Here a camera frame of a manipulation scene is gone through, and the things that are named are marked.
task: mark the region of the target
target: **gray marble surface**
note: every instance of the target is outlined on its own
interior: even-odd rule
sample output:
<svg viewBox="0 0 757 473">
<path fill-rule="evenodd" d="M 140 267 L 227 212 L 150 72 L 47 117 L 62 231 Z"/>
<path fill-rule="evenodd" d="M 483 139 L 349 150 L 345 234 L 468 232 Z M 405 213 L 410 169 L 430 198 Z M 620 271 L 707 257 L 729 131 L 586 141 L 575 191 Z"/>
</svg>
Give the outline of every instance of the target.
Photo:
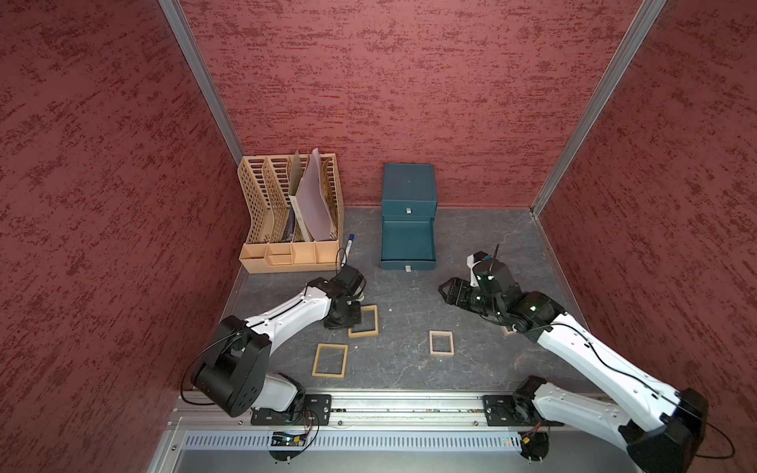
<svg viewBox="0 0 757 473">
<path fill-rule="evenodd" d="M 542 291 L 566 304 L 530 214 L 524 210 L 439 210 L 435 221 L 437 269 L 384 271 L 379 208 L 348 208 L 344 233 L 355 234 L 349 264 L 367 279 L 363 305 L 378 305 L 379 333 L 349 338 L 347 330 L 309 325 L 272 353 L 269 372 L 283 372 L 305 387 L 406 390 L 512 391 L 528 375 L 578 392 L 598 389 L 568 363 L 526 337 L 505 335 L 499 326 L 446 305 L 437 288 L 453 276 L 467 279 L 466 257 L 492 253 L 507 264 L 523 291 Z M 296 295 L 311 279 L 333 272 L 250 275 L 235 314 L 240 319 L 268 310 Z M 429 354 L 428 331 L 453 332 L 454 356 Z M 348 344 L 344 378 L 311 375 L 318 343 Z M 320 371 L 338 371 L 330 366 Z"/>
</svg>

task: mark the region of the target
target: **beige file organizer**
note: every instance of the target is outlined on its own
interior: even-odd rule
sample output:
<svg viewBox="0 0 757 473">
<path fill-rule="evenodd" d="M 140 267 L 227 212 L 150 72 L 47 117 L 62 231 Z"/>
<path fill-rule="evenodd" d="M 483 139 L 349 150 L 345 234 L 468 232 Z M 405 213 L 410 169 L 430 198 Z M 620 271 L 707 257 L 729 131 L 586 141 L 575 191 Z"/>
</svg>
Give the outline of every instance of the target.
<svg viewBox="0 0 757 473">
<path fill-rule="evenodd" d="M 335 270 L 344 228 L 336 154 L 321 154 L 321 183 L 329 212 L 336 223 L 331 241 L 303 241 L 299 227 L 292 243 L 279 242 L 289 217 L 289 173 L 293 154 L 244 156 L 237 169 L 250 210 L 250 231 L 239 261 L 250 274 Z M 303 166 L 307 155 L 300 156 Z"/>
</svg>

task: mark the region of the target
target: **white paper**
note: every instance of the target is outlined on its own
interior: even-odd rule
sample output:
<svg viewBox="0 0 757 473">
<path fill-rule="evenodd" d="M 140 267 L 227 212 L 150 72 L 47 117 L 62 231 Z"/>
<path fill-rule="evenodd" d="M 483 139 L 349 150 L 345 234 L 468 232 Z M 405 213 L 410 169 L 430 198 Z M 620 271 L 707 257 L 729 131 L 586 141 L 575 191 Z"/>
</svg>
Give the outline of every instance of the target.
<svg viewBox="0 0 757 473">
<path fill-rule="evenodd" d="M 295 201 L 305 221 L 307 231 L 313 236 L 313 240 L 328 241 L 331 240 L 331 235 L 334 233 L 334 223 L 323 194 L 321 194 L 320 163 L 321 156 L 318 148 L 316 148 L 307 161 L 305 174 L 300 180 Z"/>
</svg>

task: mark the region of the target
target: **metal frame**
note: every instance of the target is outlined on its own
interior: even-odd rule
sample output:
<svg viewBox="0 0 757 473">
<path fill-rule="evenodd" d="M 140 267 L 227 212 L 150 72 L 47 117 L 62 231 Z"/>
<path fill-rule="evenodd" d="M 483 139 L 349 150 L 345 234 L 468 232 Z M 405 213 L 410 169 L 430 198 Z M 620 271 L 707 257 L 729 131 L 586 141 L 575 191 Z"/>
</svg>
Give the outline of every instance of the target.
<svg viewBox="0 0 757 473">
<path fill-rule="evenodd" d="M 223 312 L 221 313 L 221 320 L 224 320 L 228 316 L 234 315 L 234 312 L 239 305 L 241 290 L 245 288 L 245 284 L 247 283 L 247 278 L 249 277 L 249 275 L 250 273 L 247 272 L 245 267 L 239 265 L 239 271 L 237 271 L 237 276 L 234 279 L 234 285 L 232 286 L 232 290 L 229 293 L 229 298 L 226 299 L 226 305 L 223 307 Z"/>
<path fill-rule="evenodd" d="M 229 114 L 226 113 L 221 96 L 218 93 L 218 89 L 216 89 L 216 84 L 210 76 L 210 71 L 207 69 L 207 65 L 202 58 L 200 48 L 197 46 L 195 37 L 192 35 L 192 30 L 189 28 L 189 22 L 184 15 L 184 10 L 179 5 L 179 0 L 158 0 L 158 2 L 163 8 L 173 35 L 176 37 L 176 41 L 179 42 L 179 47 L 182 49 L 184 57 L 189 63 L 189 68 L 195 75 L 207 106 L 216 119 L 223 138 L 226 140 L 226 145 L 229 146 L 234 161 L 239 165 L 241 157 L 244 155 L 244 148 L 234 130 L 234 125 L 229 118 Z"/>
<path fill-rule="evenodd" d="M 552 193 L 557 188 L 560 179 L 565 174 L 571 161 L 573 161 L 594 122 L 597 121 L 597 117 L 605 107 L 610 95 L 612 95 L 618 82 L 620 82 L 625 70 L 628 69 L 628 65 L 641 46 L 646 34 L 650 31 L 665 2 L 666 0 L 644 0 L 642 2 L 639 10 L 636 12 L 636 16 L 631 21 L 631 25 L 628 27 L 628 31 L 623 36 L 623 40 L 620 41 L 615 55 L 612 56 L 612 60 L 607 66 L 599 85 L 594 89 L 594 94 L 591 96 L 584 114 L 581 115 L 581 119 L 576 124 L 573 134 L 558 156 L 547 180 L 541 186 L 534 204 L 531 205 L 531 212 L 535 216 L 541 215 Z"/>
<path fill-rule="evenodd" d="M 320 427 L 319 437 L 343 437 L 360 434 L 378 437 L 380 433 L 402 436 L 410 432 L 435 432 L 436 437 L 507 437 L 512 432 L 528 431 L 530 427 L 488 427 L 482 397 L 489 393 L 477 391 L 397 391 L 312 389 L 311 394 L 331 394 L 332 410 L 329 425 Z M 185 393 L 188 400 L 207 402 L 198 391 Z M 591 399 L 607 399 L 604 394 L 583 394 Z M 149 473 L 171 473 L 176 467 L 187 436 L 197 434 L 239 435 L 248 432 L 255 437 L 266 435 L 272 428 L 250 425 L 244 415 L 229 417 L 217 406 L 192 406 L 177 399 L 166 426 L 167 434 L 158 446 Z M 577 431 L 568 425 L 552 427 L 554 431 Z"/>
<path fill-rule="evenodd" d="M 541 226 L 539 217 L 535 215 L 533 217 L 534 223 L 536 223 L 536 229 L 539 232 L 539 238 L 541 238 L 541 242 L 544 244 L 544 249 L 547 250 L 547 256 L 550 258 L 550 265 L 552 266 L 552 269 L 554 269 L 555 275 L 557 276 L 557 284 L 560 286 L 560 290 L 565 295 L 565 297 L 568 298 L 568 305 L 570 306 L 568 307 L 569 312 L 578 316 L 580 320 L 583 320 L 586 328 L 591 331 L 589 321 L 586 320 L 584 313 L 581 312 L 581 308 L 578 305 L 578 300 L 575 298 L 575 294 L 573 294 L 573 289 L 570 287 L 570 283 L 568 283 L 568 278 L 565 277 L 565 273 L 562 271 L 560 261 L 557 259 L 555 250 L 554 248 L 552 248 L 552 244 L 547 237 L 547 233 L 544 231 L 544 227 Z"/>
</svg>

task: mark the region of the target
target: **paper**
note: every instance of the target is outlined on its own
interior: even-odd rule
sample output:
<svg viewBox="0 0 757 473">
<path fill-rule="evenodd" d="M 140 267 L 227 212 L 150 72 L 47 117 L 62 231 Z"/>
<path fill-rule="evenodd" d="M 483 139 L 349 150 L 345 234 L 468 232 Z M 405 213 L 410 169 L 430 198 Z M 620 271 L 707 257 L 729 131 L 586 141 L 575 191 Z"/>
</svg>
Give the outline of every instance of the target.
<svg viewBox="0 0 757 473">
<path fill-rule="evenodd" d="M 300 227 L 302 239 L 304 241 L 313 241 L 305 226 L 305 220 L 302 217 L 302 211 L 297 200 L 297 191 L 300 188 L 300 182 L 302 182 L 302 173 L 302 160 L 300 159 L 300 152 L 297 151 L 289 173 L 289 201 L 291 202 L 292 210 L 294 210 L 294 216 L 297 218 L 297 226 Z"/>
<path fill-rule="evenodd" d="M 293 206 L 296 202 L 307 231 L 313 236 L 313 240 L 328 241 L 332 239 L 335 227 L 329 209 L 326 206 L 326 200 L 321 193 L 320 163 L 321 156 L 318 148 L 316 148 L 307 161 L 305 173 L 302 175 L 294 199 L 291 196 L 289 198 Z"/>
</svg>

